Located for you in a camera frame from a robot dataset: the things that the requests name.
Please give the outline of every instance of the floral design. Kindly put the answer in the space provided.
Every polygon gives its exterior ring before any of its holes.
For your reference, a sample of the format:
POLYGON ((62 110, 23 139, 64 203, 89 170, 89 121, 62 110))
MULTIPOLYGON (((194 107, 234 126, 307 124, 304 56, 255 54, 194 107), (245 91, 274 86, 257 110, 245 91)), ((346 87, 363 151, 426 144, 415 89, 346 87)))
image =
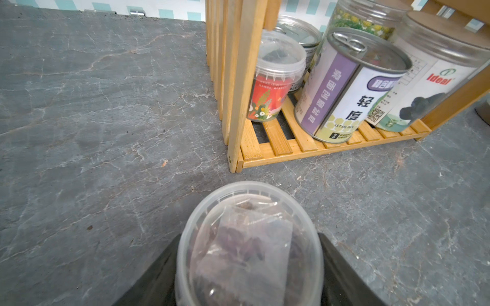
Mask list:
POLYGON ((266 91, 260 99, 257 101, 257 103, 254 103, 254 101, 250 102, 250 108, 248 110, 248 117, 251 119, 255 120, 266 120, 272 117, 272 115, 269 114, 270 111, 270 103, 272 102, 272 99, 267 100, 267 98, 270 95, 270 90, 266 91))

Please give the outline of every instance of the red label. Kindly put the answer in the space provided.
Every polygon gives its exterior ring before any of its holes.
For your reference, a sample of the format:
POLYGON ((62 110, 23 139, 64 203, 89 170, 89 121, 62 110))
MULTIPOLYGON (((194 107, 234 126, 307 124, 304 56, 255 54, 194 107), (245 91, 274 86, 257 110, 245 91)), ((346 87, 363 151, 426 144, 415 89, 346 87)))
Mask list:
POLYGON ((248 119, 269 121, 276 118, 292 84, 291 79, 283 81, 257 76, 252 87, 252 95, 250 95, 248 119))

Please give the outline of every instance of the bamboo rack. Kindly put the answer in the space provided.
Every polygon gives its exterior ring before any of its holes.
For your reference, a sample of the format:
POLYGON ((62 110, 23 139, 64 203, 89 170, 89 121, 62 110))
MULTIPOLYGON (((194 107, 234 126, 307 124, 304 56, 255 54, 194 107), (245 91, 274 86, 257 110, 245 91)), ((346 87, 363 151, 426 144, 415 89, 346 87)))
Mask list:
MULTIPOLYGON (((363 122, 351 139, 341 144, 320 142, 304 132, 294 118, 293 103, 288 97, 282 113, 294 139, 286 138, 275 119, 263 123, 269 142, 259 143, 246 114, 262 29, 274 29, 280 5, 280 0, 206 0, 206 59, 222 120, 223 140, 228 145, 231 172, 395 141, 420 140, 490 90, 490 66, 487 66, 405 131, 387 132, 363 122)), ((464 5, 455 0, 429 0, 422 11, 437 14, 443 5, 457 10, 449 19, 461 27, 472 19, 471 16, 490 23, 486 0, 466 0, 464 5)), ((479 31, 490 37, 487 25, 479 31)), ((296 97, 300 94, 301 91, 295 93, 296 97)))

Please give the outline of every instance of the wooden slatted base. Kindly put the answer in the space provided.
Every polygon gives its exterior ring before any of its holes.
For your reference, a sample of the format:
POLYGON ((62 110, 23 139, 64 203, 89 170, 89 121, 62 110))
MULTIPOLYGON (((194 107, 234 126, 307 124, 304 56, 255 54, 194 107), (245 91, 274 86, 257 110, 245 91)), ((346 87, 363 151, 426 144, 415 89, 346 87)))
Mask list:
POLYGON ((289 97, 284 102, 282 113, 295 139, 287 140, 279 122, 275 119, 263 124, 270 142, 259 143, 251 122, 247 120, 241 142, 242 155, 238 159, 237 172, 260 165, 423 138, 431 132, 421 120, 417 120, 400 133, 372 128, 364 121, 347 142, 334 144, 318 141, 302 130, 294 118, 294 106, 289 97))

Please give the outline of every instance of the metal hinge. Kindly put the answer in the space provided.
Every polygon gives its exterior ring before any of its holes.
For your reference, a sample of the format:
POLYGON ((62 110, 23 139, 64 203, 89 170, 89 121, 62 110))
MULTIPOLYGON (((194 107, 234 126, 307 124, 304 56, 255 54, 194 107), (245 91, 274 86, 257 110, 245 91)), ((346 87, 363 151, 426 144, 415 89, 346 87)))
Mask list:
POLYGON ((129 14, 130 15, 133 15, 133 16, 140 16, 140 17, 146 17, 147 15, 145 14, 145 11, 144 10, 137 10, 137 9, 134 9, 132 8, 130 11, 129 11, 129 14))

